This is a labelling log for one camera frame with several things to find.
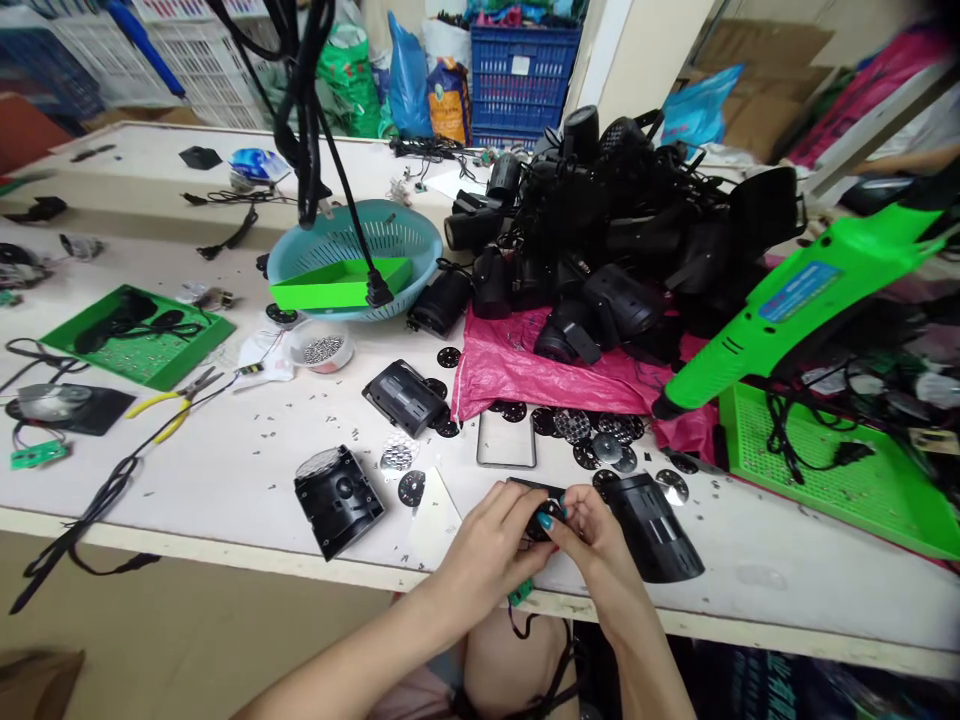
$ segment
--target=green mesh tray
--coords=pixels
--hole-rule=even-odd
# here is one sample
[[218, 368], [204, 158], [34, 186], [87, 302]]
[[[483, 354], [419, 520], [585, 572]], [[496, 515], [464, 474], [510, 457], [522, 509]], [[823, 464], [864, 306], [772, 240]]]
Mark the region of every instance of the green mesh tray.
[[773, 423], [762, 390], [738, 383], [724, 391], [720, 424], [726, 431], [734, 475], [921, 555], [960, 559], [960, 526], [952, 506], [884, 433], [866, 427], [835, 432], [818, 423], [806, 407], [795, 404], [787, 434], [812, 465], [829, 465], [844, 440], [868, 443], [876, 451], [834, 470], [804, 468], [806, 484], [797, 485], [790, 482], [783, 457], [767, 452]]
[[74, 342], [82, 332], [110, 315], [120, 305], [121, 293], [130, 288], [121, 285], [106, 297], [67, 320], [63, 325], [40, 339], [44, 345], [108, 370], [120, 377], [166, 392], [177, 386], [211, 350], [226, 340], [234, 326], [219, 315], [201, 313], [197, 308], [176, 300], [133, 288], [157, 304], [154, 318], [167, 310], [183, 312], [182, 322], [196, 322], [204, 326], [197, 335], [183, 340], [173, 335], [153, 335], [130, 340], [108, 340], [100, 350], [89, 355], [78, 353]]

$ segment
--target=blue label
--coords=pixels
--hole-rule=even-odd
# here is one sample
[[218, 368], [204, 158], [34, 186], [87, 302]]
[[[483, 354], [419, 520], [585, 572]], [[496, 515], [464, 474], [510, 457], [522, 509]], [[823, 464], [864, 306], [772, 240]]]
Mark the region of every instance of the blue label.
[[800, 308], [839, 280], [841, 274], [832, 265], [810, 263], [760, 308], [760, 317], [772, 323], [789, 320]]

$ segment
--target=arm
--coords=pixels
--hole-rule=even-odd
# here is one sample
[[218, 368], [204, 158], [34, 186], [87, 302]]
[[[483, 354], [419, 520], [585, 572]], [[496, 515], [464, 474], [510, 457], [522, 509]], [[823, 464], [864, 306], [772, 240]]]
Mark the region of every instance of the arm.
[[667, 636], [623, 539], [620, 523], [589, 485], [569, 488], [564, 509], [569, 527], [545, 515], [538, 518], [550, 538], [580, 568], [590, 589], [600, 628], [617, 658], [623, 717], [695, 718]]
[[360, 720], [408, 673], [454, 645], [547, 564], [553, 543], [517, 553], [543, 490], [496, 483], [437, 571], [387, 612], [267, 688], [233, 720]]

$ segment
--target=floor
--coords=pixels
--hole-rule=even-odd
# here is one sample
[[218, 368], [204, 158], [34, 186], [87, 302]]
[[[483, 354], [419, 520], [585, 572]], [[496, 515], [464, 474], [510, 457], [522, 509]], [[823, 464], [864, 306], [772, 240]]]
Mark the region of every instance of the floor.
[[[184, 560], [115, 577], [61, 562], [6, 614], [46, 545], [0, 532], [0, 651], [84, 649], [65, 720], [228, 718], [287, 670], [382, 612], [389, 593]], [[82, 549], [96, 568], [129, 554]]]

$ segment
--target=blue plastic bag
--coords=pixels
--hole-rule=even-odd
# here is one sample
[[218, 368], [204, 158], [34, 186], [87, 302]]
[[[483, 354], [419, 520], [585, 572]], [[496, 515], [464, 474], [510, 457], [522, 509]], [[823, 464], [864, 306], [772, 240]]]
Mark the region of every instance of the blue plastic bag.
[[427, 102], [427, 56], [417, 36], [404, 30], [393, 11], [388, 13], [393, 38], [390, 64], [390, 109], [405, 138], [433, 137]]
[[723, 103], [740, 79], [743, 65], [734, 65], [696, 85], [672, 93], [663, 103], [662, 144], [682, 140], [695, 147], [708, 142], [723, 142], [727, 126], [723, 122]]

